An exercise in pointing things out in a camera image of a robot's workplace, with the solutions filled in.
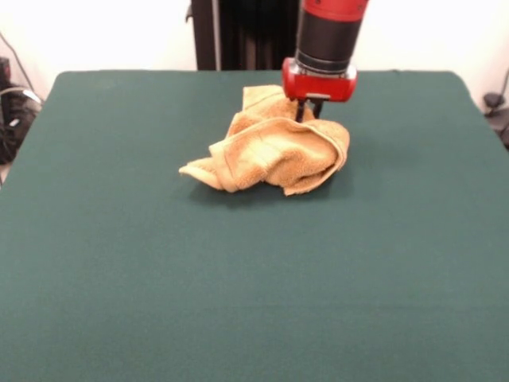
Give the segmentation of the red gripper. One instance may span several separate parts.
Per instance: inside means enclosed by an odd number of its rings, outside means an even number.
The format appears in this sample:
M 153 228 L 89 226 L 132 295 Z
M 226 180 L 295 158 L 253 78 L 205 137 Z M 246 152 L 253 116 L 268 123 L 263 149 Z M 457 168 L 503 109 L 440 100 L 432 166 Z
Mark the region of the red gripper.
M 313 101 L 313 116 L 319 119 L 324 101 L 347 102 L 355 91 L 356 67 L 350 64 L 345 72 L 326 75 L 302 68 L 294 58 L 287 57 L 282 65 L 282 87 L 288 99 L 297 101 L 295 120 L 302 122 L 305 116 L 306 100 Z

